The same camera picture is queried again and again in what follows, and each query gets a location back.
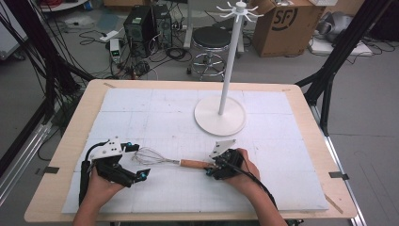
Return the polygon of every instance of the human hand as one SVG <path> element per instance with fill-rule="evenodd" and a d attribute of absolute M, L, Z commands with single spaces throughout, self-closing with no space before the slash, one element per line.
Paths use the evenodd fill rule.
<path fill-rule="evenodd" d="M 100 209 L 123 188 L 124 186 L 118 183 L 109 182 L 99 176 L 94 167 L 90 175 L 90 181 L 88 182 L 88 192 L 86 193 L 83 202 L 94 208 Z"/>
<path fill-rule="evenodd" d="M 249 160 L 247 150 L 238 148 L 237 151 L 244 157 L 241 170 L 252 173 L 258 180 L 261 180 L 261 176 L 258 168 Z M 249 177 L 240 173 L 231 178 L 225 179 L 229 185 L 235 187 L 239 192 L 247 196 L 251 193 L 252 189 L 259 189 L 260 187 Z"/>

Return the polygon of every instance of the round white base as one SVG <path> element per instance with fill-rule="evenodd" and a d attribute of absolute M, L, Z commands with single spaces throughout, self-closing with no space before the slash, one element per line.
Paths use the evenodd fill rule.
<path fill-rule="evenodd" d="M 197 124 L 206 132 L 226 137 L 244 128 L 247 114 L 240 103 L 227 97 L 223 115 L 219 115 L 220 98 L 220 96 L 211 96 L 200 100 L 194 116 Z"/>

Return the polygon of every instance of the concrete floor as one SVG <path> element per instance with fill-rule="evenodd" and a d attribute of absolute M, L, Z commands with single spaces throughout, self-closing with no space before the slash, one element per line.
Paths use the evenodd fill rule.
<path fill-rule="evenodd" d="M 99 11 L 85 13 L 94 20 L 101 17 Z M 122 22 L 123 19 L 118 20 L 119 27 Z M 63 34 L 71 54 L 90 73 L 106 69 L 109 54 L 104 45 L 80 45 L 79 33 Z M 235 60 L 231 81 L 293 84 L 317 72 L 326 59 L 309 51 L 297 57 L 260 58 L 252 47 L 248 47 L 246 53 Z M 398 59 L 399 51 L 396 50 L 379 56 L 358 57 L 353 65 L 345 62 L 336 76 L 332 92 L 328 122 L 330 137 L 350 176 L 350 185 L 368 225 L 396 225 L 399 222 Z M 156 69 L 157 76 L 152 72 L 143 79 L 198 81 L 197 77 L 185 73 L 187 65 L 172 60 Z M 218 80 L 205 78 L 203 82 Z M 40 84 L 28 60 L 10 58 L 0 61 L 0 155 L 18 136 L 42 99 Z M 51 158 L 59 141 L 60 134 L 57 133 L 43 145 L 42 156 Z M 36 156 L 33 158 L 0 206 L 0 225 L 41 225 L 26 223 L 24 211 L 40 182 L 41 171 L 47 165 L 48 162 Z M 302 225 L 350 224 L 347 220 L 325 219 L 306 220 Z"/>

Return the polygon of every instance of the stool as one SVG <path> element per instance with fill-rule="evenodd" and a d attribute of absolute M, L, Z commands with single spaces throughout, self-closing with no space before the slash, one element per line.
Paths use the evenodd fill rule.
<path fill-rule="evenodd" d="M 226 61 L 215 53 L 229 49 L 231 34 L 218 27 L 204 26 L 193 32 L 193 44 L 199 49 L 204 50 L 205 54 L 195 56 L 187 73 L 194 71 L 200 74 L 199 80 L 203 76 L 222 76 L 224 79 Z"/>

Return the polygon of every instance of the computer tower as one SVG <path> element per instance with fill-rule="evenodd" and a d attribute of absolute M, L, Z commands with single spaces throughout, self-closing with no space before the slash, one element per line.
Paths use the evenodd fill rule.
<path fill-rule="evenodd" d="M 123 23 L 128 41 L 150 42 L 155 36 L 150 6 L 134 6 Z"/>
<path fill-rule="evenodd" d="M 150 56 L 150 48 L 147 42 L 132 42 L 131 57 L 147 58 Z"/>
<path fill-rule="evenodd" d="M 167 5 L 152 6 L 153 19 L 155 21 L 155 30 L 158 46 L 166 49 L 172 47 L 172 19 L 170 17 Z"/>

